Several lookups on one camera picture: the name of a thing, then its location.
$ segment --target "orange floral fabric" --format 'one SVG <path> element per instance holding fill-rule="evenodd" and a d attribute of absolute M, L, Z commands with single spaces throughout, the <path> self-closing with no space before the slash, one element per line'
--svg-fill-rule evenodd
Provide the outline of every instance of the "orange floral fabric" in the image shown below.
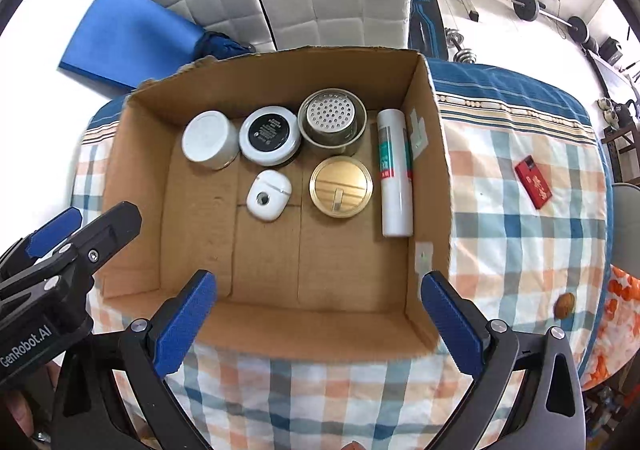
<path fill-rule="evenodd" d="M 604 312 L 582 375 L 582 390 L 618 372 L 640 350 L 640 279 L 611 266 Z"/>

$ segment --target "red packet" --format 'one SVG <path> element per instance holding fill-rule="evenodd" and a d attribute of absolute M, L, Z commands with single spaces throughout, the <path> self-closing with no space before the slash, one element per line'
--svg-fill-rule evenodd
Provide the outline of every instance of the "red packet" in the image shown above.
<path fill-rule="evenodd" d="M 537 210 L 551 198 L 551 189 L 543 178 L 540 169 L 536 166 L 533 157 L 525 157 L 524 161 L 518 163 L 515 171 L 520 178 L 520 182 L 529 194 L 531 202 Z"/>

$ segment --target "wooden stool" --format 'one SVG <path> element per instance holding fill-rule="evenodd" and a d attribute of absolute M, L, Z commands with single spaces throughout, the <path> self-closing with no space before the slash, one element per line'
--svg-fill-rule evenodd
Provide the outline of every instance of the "wooden stool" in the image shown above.
<path fill-rule="evenodd" d="M 631 132 L 632 139 L 629 139 L 626 134 Z M 610 126 L 607 126 L 604 129 L 604 139 L 601 139 L 601 143 L 607 146 L 607 150 L 609 150 L 609 159 L 611 162 L 611 171 L 613 172 L 613 181 L 615 183 L 628 182 L 629 184 L 633 184 L 636 186 L 640 186 L 640 177 L 636 177 L 631 179 L 630 181 L 622 180 L 622 170 L 620 169 L 620 154 L 631 152 L 631 150 L 636 151 L 636 156 L 638 157 L 638 166 L 640 167 L 640 132 L 638 131 L 638 126 L 636 123 L 631 123 L 631 125 L 627 125 L 618 130 L 613 130 Z M 616 147 L 616 139 L 622 137 L 628 145 L 622 147 L 620 151 L 618 151 L 618 147 Z"/>

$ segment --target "round gold tin lid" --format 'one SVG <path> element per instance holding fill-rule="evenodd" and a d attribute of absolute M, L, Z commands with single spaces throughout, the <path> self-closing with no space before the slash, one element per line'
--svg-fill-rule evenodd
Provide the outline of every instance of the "round gold tin lid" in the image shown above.
<path fill-rule="evenodd" d="M 373 181 L 367 167 L 346 156 L 329 157 L 311 174 L 309 193 L 322 213 L 346 219 L 360 213 L 371 198 Z"/>

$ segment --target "plaid tablecloth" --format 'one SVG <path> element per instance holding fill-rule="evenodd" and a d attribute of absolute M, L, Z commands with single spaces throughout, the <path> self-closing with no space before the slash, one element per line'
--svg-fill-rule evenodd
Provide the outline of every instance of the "plaid tablecloth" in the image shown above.
<path fill-rule="evenodd" d="M 450 281 L 487 318 L 543 333 L 560 325 L 582 369 L 608 280 L 610 181 L 583 107 L 568 94 L 500 68 L 429 60 L 443 118 L 454 212 Z M 121 100 L 105 106 L 82 141 L 72 205 L 84 221 L 100 214 Z M 536 211 L 513 166 L 533 155 L 554 197 Z M 553 306 L 571 291 L 574 315 Z M 132 319 L 88 306 L 95 332 Z M 126 380 L 116 377 L 137 410 Z M 495 440 L 517 393 L 515 373 L 481 445 Z M 442 341 L 425 358 L 369 365 L 303 364 L 196 344 L 167 382 L 217 450 L 423 448 L 450 416 L 470 378 Z"/>

